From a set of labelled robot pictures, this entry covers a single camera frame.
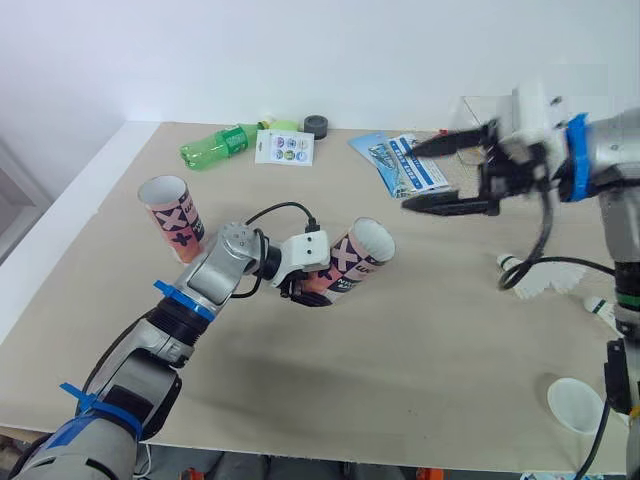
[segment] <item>floor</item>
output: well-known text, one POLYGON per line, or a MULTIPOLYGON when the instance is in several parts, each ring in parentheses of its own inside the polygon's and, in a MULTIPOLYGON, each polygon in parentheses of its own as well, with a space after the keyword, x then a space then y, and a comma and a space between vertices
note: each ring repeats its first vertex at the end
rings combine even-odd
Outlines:
MULTIPOLYGON (((140 471, 146 469, 146 453, 144 448, 139 450, 138 466, 140 471)), ((198 471, 207 472, 211 470, 220 460, 222 452, 211 450, 196 450, 176 447, 151 447, 151 471, 145 477, 148 480, 177 480, 180 473, 189 467, 198 471)), ((405 480, 415 478, 415 468, 402 468, 405 480)), ((0 480, 7 478, 7 471, 0 470, 0 480)), ((499 473, 499 472, 469 472, 469 471, 449 471, 447 480, 519 480, 519 473, 499 473)), ((376 480, 383 480, 386 477, 375 475, 376 480)), ((608 476, 607 480, 623 480, 624 477, 608 476)))

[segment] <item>badminton shuttlecock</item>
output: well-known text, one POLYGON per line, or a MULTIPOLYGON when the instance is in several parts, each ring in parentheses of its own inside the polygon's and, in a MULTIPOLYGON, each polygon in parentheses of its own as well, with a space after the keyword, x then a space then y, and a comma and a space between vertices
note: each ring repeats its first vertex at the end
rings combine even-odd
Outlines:
MULTIPOLYGON (((498 257, 498 265, 504 271, 520 265, 522 260, 510 254, 498 257)), ((516 295, 522 299, 533 298, 546 288, 552 287, 558 293, 567 293, 584 276, 585 267, 562 262, 536 263, 527 274, 513 287, 516 295)))

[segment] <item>black cable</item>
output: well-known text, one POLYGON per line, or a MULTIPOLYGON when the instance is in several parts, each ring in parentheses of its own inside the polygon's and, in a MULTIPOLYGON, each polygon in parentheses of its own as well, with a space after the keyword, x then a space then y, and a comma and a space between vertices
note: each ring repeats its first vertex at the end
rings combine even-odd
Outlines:
POLYGON ((605 267, 591 260, 584 260, 576 257, 542 257, 536 260, 534 263, 547 263, 547 262, 563 262, 563 263, 575 263, 584 267, 593 268, 599 272, 606 273, 607 275, 615 276, 616 271, 613 268, 605 267))
POLYGON ((258 291, 260 283, 262 282, 262 274, 264 272, 264 263, 267 258, 266 249, 264 247, 265 239, 264 233, 259 228, 253 230, 260 237, 260 263, 258 264, 258 272, 256 274, 256 282, 253 284, 253 288, 245 293, 234 293, 231 298, 248 298, 258 291))
POLYGON ((522 263, 502 274, 500 280, 498 280, 498 288, 500 290, 510 290, 515 287, 529 270, 531 270, 531 267, 542 258, 544 247, 547 244, 547 240, 549 240, 551 228, 553 227, 553 206, 548 190, 542 190, 540 192, 540 198, 542 200, 542 228, 540 235, 538 235, 538 240, 536 240, 529 256, 522 263))
POLYGON ((31 457, 31 455, 34 454, 34 452, 40 448, 40 446, 46 442, 47 440, 49 440, 49 437, 51 437, 51 433, 48 433, 46 435, 41 436, 40 438, 34 440, 34 442, 29 445, 29 448, 27 448, 24 453, 22 455, 20 455, 20 458, 18 459, 18 461, 15 463, 15 465, 13 466, 13 468, 11 469, 11 471, 9 472, 9 475, 7 476, 8 479, 11 479, 15 476, 17 476, 20 471, 24 468, 25 464, 27 463, 27 461, 29 460, 29 458, 31 457))
POLYGON ((282 207, 296 207, 296 208, 299 208, 300 210, 302 210, 305 213, 305 215, 309 219, 309 224, 315 224, 316 223, 316 219, 314 218, 313 215, 311 215, 311 212, 309 211, 309 209, 307 207, 305 207, 304 205, 302 205, 301 203, 298 203, 298 202, 276 203, 275 205, 271 205, 270 207, 259 211, 253 217, 251 217, 249 220, 247 220, 244 223, 245 223, 245 225, 250 225, 251 223, 255 222, 258 218, 263 216, 264 214, 269 213, 269 212, 271 212, 273 210, 276 210, 278 208, 282 208, 282 207))
POLYGON ((591 446, 591 451, 589 455, 587 455, 587 459, 584 461, 582 466, 576 472, 576 476, 573 480, 582 480, 587 470, 591 467, 593 463, 593 459, 596 458, 596 454, 598 453, 598 448, 600 448, 600 442, 602 442, 602 436, 604 435, 604 429, 607 426, 607 420, 609 418, 609 412, 611 411, 611 407, 607 402, 604 404, 604 408, 602 409, 602 417, 600 417, 600 424, 598 425, 598 431, 596 432, 596 436, 593 439, 593 445, 591 446))

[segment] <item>blue tape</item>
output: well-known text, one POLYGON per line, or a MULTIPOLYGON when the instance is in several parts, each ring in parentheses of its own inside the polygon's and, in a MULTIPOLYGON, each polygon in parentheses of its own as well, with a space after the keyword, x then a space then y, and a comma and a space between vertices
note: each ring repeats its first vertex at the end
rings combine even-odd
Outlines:
POLYGON ((216 316, 213 314, 211 310, 203 307, 198 302, 193 300, 191 297, 188 297, 187 295, 182 293, 173 285, 168 285, 160 280, 156 280, 153 286, 156 287, 158 290, 160 290, 165 297, 174 299, 176 302, 180 303, 181 305, 184 305, 189 310, 192 310, 198 315, 200 315, 201 317, 209 320, 209 322, 213 322, 213 320, 216 318, 216 316))
POLYGON ((72 397, 78 399, 78 402, 80 403, 81 414, 85 414, 89 410, 98 410, 100 412, 109 413, 131 425, 131 427, 135 431, 136 440, 140 440, 140 438, 142 437, 142 425, 140 424, 140 421, 126 410, 109 403, 100 402, 98 401, 98 396, 95 393, 87 395, 82 390, 74 387, 70 383, 65 382, 60 385, 60 388, 70 394, 72 397))
POLYGON ((573 189, 569 202, 579 202, 589 194, 589 156, 587 153, 586 113, 576 115, 567 125, 567 141, 571 147, 573 164, 573 189))
POLYGON ((87 425, 96 420, 98 417, 95 415, 75 417, 61 426, 56 433, 51 435, 51 438, 47 440, 43 445, 43 450, 48 450, 55 447, 64 447, 69 445, 71 441, 76 438, 80 432, 82 432, 87 425))

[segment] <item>black x symbol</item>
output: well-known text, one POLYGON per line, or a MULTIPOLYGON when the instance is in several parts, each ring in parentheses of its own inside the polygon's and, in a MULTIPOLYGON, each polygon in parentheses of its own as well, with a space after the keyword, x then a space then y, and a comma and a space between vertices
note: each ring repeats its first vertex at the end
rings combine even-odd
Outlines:
POLYGON ((178 242, 183 247, 186 247, 187 246, 187 242, 189 242, 190 239, 191 239, 191 235, 187 235, 185 237, 184 235, 182 235, 182 233, 179 233, 179 234, 176 235, 176 238, 172 238, 171 241, 178 242))

